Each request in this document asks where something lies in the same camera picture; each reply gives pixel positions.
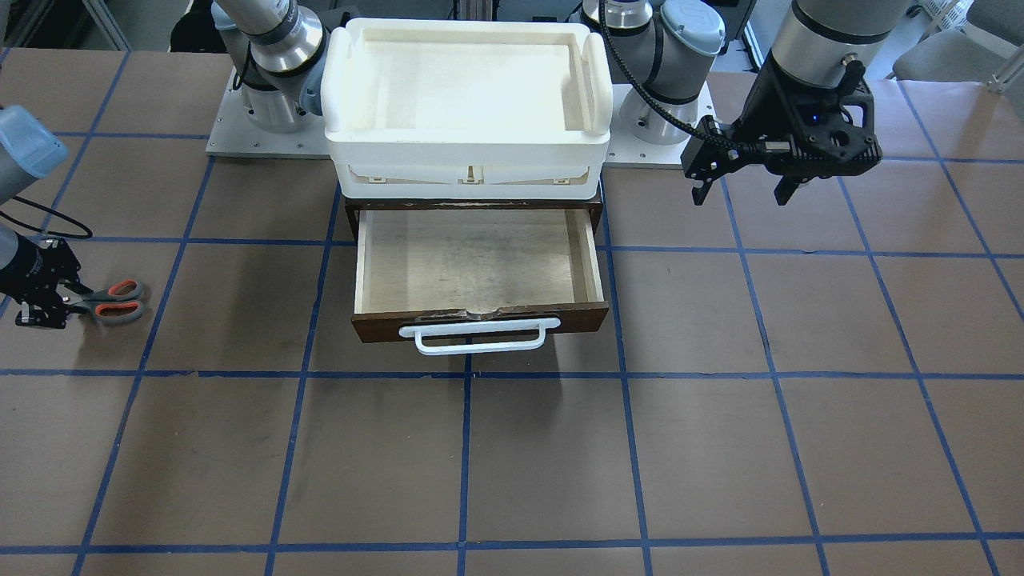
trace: chair seat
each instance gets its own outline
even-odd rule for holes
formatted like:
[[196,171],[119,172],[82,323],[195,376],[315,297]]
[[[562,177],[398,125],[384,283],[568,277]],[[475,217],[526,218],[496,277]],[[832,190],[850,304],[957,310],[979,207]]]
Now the chair seat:
[[929,37],[893,63],[900,80],[985,82],[1006,61],[963,32],[947,30]]

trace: white plastic container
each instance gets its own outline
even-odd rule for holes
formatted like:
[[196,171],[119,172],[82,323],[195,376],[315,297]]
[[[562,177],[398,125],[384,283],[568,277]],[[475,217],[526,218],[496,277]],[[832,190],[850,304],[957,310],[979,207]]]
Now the white plastic container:
[[583,25],[356,18],[322,88],[349,198],[594,196],[612,92]]

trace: white drawer handle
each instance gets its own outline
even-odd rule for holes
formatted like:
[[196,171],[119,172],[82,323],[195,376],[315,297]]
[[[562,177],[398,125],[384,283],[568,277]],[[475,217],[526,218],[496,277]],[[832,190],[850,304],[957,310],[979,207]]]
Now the white drawer handle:
[[[484,352],[513,352],[539,348],[544,344],[548,330],[558,328],[562,321],[557,318],[532,318],[526,320],[488,320],[484,322],[461,322],[458,324],[430,324],[426,326],[402,326],[398,335],[402,338],[416,338],[416,347],[426,356],[447,356],[453,354],[480,354]],[[425,336],[465,336],[469,334],[486,334],[489,332],[519,332],[537,330],[532,340],[512,342],[479,342],[473,344],[452,344],[446,346],[428,346],[423,342]]]

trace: wooden drawer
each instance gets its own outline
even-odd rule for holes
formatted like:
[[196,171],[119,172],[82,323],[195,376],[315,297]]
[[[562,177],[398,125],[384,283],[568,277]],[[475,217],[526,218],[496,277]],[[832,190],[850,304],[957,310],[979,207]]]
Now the wooden drawer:
[[[595,331],[607,312],[586,209],[360,212],[352,325],[364,342],[412,338],[431,356],[531,349],[547,332]],[[483,334],[510,337],[426,341]]]

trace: floor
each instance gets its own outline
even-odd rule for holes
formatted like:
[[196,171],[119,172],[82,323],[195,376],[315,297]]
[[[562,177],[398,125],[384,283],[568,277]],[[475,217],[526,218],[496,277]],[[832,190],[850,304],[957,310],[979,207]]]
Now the floor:
[[0,574],[1024,574],[1024,128],[977,86],[876,83],[888,160],[786,208],[608,170],[602,329],[426,358],[357,341],[330,162],[204,154],[226,57],[0,58],[72,152],[25,196],[150,307],[6,305]]

